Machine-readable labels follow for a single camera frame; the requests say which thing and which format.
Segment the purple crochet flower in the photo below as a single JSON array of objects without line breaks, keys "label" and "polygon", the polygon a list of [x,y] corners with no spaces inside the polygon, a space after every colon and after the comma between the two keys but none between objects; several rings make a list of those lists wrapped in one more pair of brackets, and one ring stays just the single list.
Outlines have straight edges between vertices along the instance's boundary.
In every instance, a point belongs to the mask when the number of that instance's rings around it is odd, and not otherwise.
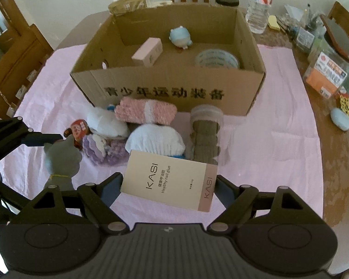
[{"label": "purple crochet flower", "polygon": [[125,140],[106,139],[97,134],[82,139],[84,155],[95,165],[115,166],[128,160]]}]

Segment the red bear toy car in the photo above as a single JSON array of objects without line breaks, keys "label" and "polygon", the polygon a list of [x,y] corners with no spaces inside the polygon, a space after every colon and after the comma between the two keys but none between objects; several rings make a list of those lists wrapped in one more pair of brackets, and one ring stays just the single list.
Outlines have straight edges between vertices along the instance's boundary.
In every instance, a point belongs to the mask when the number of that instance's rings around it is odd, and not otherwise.
[{"label": "red bear toy car", "polygon": [[87,122],[83,119],[78,119],[75,120],[75,122],[73,122],[71,126],[64,131],[64,138],[72,135],[74,137],[74,146],[78,150],[82,150],[82,140],[90,133],[91,132]]}]

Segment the KASI pink white box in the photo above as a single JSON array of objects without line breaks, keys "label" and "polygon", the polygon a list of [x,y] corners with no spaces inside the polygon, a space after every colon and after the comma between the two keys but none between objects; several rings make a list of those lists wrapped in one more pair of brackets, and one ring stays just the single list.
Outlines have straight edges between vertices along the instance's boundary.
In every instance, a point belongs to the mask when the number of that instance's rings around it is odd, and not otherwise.
[{"label": "KASI pink white box", "polygon": [[209,212],[217,166],[133,150],[121,192],[173,207]]}]

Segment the white sock blue stripe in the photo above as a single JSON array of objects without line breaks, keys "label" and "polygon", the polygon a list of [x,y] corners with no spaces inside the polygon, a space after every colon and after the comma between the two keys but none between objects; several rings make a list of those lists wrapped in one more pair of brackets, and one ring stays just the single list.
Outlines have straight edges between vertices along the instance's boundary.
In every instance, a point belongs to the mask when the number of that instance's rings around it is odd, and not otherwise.
[{"label": "white sock blue stripe", "polygon": [[137,127],[128,137],[125,150],[138,150],[161,156],[185,158],[182,136],[170,126],[144,124]]}]

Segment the clear jar with brown sock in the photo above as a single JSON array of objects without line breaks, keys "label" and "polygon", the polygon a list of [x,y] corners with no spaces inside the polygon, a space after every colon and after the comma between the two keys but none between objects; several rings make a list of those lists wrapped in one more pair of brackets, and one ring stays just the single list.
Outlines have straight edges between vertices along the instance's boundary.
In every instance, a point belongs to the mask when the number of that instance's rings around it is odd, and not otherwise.
[{"label": "clear jar with brown sock", "polygon": [[191,161],[218,165],[219,133],[224,113],[213,105],[198,105],[190,112],[190,140],[185,156]]}]

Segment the long pink box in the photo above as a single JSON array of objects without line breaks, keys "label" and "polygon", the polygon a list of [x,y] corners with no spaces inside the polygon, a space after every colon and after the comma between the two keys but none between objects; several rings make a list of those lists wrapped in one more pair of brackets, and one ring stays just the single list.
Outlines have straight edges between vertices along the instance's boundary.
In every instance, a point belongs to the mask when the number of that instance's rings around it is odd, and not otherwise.
[{"label": "long pink box", "polygon": [[149,37],[134,53],[132,60],[136,66],[152,67],[162,51],[161,39]]}]

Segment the clear tape roll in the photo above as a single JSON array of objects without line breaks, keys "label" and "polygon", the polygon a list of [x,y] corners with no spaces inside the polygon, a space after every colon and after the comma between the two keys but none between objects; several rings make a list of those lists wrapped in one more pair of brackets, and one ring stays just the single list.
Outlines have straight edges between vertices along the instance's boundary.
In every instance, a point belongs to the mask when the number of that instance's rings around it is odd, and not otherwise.
[{"label": "clear tape roll", "polygon": [[195,64],[209,68],[240,68],[239,60],[233,54],[221,49],[208,49],[199,53],[195,58]]}]

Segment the blue figurine toy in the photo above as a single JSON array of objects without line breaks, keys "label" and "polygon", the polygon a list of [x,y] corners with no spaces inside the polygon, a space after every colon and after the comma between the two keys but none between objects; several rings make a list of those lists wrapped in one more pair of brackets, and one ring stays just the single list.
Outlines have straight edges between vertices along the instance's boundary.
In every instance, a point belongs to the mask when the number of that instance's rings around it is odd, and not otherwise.
[{"label": "blue figurine toy", "polygon": [[190,32],[183,26],[171,29],[169,40],[178,48],[187,49],[193,44]]}]

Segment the light blue pebble object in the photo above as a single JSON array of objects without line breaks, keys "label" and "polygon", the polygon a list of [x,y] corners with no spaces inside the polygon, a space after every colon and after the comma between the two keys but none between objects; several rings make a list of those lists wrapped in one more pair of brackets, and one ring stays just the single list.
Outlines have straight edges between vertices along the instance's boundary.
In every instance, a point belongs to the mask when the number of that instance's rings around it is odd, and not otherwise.
[{"label": "light blue pebble object", "polygon": [[333,124],[342,131],[349,130],[349,117],[340,108],[333,108],[330,112],[330,118]]}]

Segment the pink tablecloth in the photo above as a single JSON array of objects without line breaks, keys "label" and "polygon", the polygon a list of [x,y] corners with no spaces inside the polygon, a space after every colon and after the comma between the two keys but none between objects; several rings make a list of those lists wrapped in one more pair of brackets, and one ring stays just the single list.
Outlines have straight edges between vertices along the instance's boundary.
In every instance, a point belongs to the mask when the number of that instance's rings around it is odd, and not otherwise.
[{"label": "pink tablecloth", "polygon": [[[85,119],[90,106],[70,72],[84,45],[54,51],[17,109],[30,128],[63,134],[74,121]],[[218,173],[235,185],[252,185],[263,192],[289,186],[320,216],[323,215],[323,170],[315,117],[291,49],[258,45],[266,68],[263,87],[246,117],[224,116],[222,157]],[[83,157],[75,188],[99,183],[115,168],[95,166]],[[3,182],[29,199],[44,187],[49,174],[42,147],[20,146],[0,162]],[[179,209],[121,194],[111,209],[133,227],[136,222],[202,223],[208,226],[224,207],[215,198],[210,212]]]}]

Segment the wooden chair left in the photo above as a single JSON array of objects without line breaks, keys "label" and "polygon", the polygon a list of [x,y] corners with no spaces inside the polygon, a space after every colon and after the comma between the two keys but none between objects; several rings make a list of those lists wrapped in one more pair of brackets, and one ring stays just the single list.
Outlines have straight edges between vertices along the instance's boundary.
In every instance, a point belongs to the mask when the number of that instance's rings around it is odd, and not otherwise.
[{"label": "wooden chair left", "polygon": [[9,48],[0,60],[0,118],[9,117],[9,109],[17,107],[16,97],[33,71],[40,71],[53,49],[35,24],[32,24]]}]

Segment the brown cardboard box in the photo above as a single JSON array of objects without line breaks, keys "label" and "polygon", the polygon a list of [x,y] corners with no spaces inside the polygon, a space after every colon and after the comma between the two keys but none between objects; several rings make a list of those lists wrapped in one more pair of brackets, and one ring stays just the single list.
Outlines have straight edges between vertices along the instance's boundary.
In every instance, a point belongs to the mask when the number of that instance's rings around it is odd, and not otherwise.
[{"label": "brown cardboard box", "polygon": [[[185,27],[193,44],[176,47],[169,32]],[[160,38],[162,54],[152,67],[136,66],[132,56],[149,38]],[[235,56],[240,68],[195,64],[204,50]],[[244,16],[237,8],[176,3],[109,16],[77,59],[71,77],[93,105],[123,97],[162,100],[189,112],[211,104],[226,115],[245,116],[253,106],[266,69]]]}]

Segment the yellow sticky notes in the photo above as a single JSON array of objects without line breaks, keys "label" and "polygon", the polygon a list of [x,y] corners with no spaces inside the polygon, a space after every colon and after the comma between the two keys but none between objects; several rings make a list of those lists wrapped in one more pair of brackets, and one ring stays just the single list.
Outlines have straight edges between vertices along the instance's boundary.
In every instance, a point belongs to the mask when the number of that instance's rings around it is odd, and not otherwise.
[{"label": "yellow sticky notes", "polygon": [[277,22],[277,17],[275,15],[270,15],[268,17],[268,27],[275,31],[281,31],[281,27]]}]

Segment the clear pen holder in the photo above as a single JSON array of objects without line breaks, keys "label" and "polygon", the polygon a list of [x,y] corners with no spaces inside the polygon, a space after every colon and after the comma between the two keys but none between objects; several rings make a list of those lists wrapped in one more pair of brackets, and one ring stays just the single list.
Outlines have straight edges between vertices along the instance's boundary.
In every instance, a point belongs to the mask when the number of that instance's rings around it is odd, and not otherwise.
[{"label": "clear pen holder", "polygon": [[326,32],[321,15],[318,11],[312,11],[309,3],[303,11],[298,23],[295,43],[305,53],[310,53],[315,40]]}]

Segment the black lid glass jar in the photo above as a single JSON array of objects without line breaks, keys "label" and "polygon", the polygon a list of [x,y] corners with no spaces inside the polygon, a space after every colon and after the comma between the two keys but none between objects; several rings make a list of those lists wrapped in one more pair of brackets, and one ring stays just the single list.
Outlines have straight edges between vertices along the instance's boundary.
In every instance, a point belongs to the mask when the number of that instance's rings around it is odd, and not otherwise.
[{"label": "black lid glass jar", "polygon": [[218,5],[228,6],[228,7],[238,7],[239,0],[215,0]]}]

